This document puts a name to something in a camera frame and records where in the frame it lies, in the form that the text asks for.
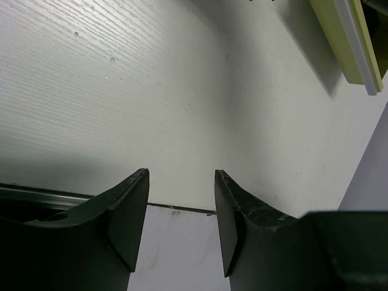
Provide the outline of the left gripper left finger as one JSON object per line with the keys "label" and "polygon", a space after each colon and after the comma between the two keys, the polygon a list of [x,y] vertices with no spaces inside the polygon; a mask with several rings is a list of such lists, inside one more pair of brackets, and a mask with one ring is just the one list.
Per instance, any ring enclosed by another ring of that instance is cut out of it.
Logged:
{"label": "left gripper left finger", "polygon": [[138,169],[87,198],[1,185],[2,290],[127,290],[149,197]]}

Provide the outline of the green metal drawer cabinet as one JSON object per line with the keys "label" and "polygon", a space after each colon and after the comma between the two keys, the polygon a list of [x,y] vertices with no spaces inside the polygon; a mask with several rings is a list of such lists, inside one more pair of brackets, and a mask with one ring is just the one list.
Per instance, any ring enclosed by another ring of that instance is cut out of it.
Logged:
{"label": "green metal drawer cabinet", "polygon": [[387,0],[361,1],[381,77],[387,73]]}

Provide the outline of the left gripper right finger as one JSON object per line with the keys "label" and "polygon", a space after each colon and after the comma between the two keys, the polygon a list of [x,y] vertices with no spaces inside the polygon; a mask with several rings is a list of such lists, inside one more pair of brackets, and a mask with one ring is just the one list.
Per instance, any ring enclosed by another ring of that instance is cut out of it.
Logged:
{"label": "left gripper right finger", "polygon": [[224,275],[232,290],[386,290],[387,213],[294,218],[215,172]]}

